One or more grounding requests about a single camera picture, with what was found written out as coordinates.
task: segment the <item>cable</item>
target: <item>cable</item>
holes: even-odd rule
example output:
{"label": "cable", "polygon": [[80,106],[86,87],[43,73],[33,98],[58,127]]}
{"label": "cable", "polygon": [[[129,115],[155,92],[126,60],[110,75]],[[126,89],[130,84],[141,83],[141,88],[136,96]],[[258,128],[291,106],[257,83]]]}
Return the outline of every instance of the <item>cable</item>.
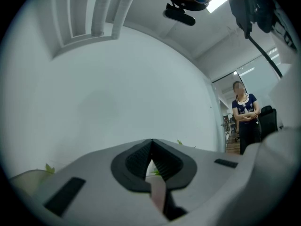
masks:
{"label": "cable", "polygon": [[269,64],[273,67],[273,69],[276,71],[276,73],[279,75],[280,78],[282,78],[282,73],[278,69],[278,67],[275,65],[273,60],[267,55],[266,52],[252,39],[252,37],[248,34],[248,39],[255,45],[255,47],[262,53],[262,55],[266,58],[266,60],[269,62]]}

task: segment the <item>black pants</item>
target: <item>black pants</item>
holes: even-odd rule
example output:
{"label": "black pants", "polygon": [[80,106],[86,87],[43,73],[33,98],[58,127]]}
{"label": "black pants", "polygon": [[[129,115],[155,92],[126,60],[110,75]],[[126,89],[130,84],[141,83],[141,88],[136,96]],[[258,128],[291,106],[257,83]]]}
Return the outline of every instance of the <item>black pants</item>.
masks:
{"label": "black pants", "polygon": [[259,125],[256,123],[239,124],[240,154],[244,154],[248,145],[260,142]]}

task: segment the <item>chair backrest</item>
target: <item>chair backrest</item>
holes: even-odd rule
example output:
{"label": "chair backrest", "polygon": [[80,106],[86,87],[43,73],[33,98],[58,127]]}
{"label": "chair backrest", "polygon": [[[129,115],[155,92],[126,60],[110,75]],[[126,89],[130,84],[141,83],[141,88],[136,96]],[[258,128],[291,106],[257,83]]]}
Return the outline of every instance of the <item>chair backrest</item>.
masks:
{"label": "chair backrest", "polygon": [[261,139],[263,140],[267,135],[277,128],[277,112],[270,105],[262,108],[261,113],[258,115],[258,120],[261,125]]}

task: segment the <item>blue shirt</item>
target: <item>blue shirt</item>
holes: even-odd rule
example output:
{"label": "blue shirt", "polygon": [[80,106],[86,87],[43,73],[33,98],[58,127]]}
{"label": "blue shirt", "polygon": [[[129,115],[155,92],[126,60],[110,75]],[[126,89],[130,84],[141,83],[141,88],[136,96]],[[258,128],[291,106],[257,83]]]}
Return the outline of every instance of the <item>blue shirt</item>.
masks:
{"label": "blue shirt", "polygon": [[[242,115],[248,112],[254,111],[253,103],[257,100],[253,94],[246,94],[247,99],[244,102],[240,102],[237,100],[233,100],[232,102],[232,109],[237,108],[238,114]],[[253,119],[251,121],[240,121],[239,124],[251,124],[257,122],[256,119]]]}

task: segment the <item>woman's hair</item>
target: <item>woman's hair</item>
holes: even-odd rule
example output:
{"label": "woman's hair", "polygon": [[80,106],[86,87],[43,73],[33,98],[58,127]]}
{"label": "woman's hair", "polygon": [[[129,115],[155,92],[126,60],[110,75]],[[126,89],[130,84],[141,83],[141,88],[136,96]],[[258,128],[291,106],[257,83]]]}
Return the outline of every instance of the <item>woman's hair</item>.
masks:
{"label": "woman's hair", "polygon": [[242,86],[244,86],[244,84],[243,84],[242,82],[240,82],[240,81],[235,81],[235,82],[233,83],[233,85],[232,85],[233,90],[234,90],[234,87],[235,87],[236,84],[241,84]]}

